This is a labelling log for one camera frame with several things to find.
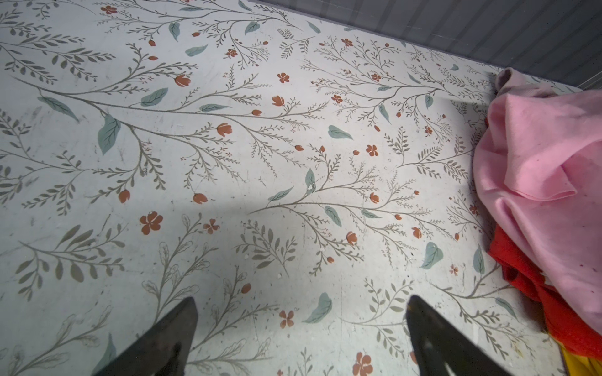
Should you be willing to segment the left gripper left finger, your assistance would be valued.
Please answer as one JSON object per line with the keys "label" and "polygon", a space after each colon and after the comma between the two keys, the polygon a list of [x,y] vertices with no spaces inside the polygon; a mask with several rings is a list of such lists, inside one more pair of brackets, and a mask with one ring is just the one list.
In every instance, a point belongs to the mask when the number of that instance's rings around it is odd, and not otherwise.
{"label": "left gripper left finger", "polygon": [[184,375],[197,323],[197,306],[188,297],[97,374]]}

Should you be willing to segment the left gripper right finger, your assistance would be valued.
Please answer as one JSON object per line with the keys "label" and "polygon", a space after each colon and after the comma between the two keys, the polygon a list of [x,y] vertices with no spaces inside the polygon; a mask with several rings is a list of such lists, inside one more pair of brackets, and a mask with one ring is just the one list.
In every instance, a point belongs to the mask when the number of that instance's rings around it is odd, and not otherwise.
{"label": "left gripper right finger", "polygon": [[510,375],[418,295],[406,319],[421,375]]}

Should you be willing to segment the yellow cloth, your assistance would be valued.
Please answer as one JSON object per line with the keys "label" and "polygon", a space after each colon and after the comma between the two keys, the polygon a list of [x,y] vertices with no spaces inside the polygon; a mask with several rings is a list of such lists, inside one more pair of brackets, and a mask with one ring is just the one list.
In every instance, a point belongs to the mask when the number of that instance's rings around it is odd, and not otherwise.
{"label": "yellow cloth", "polygon": [[568,351],[561,343],[564,366],[569,376],[602,376],[601,361]]}

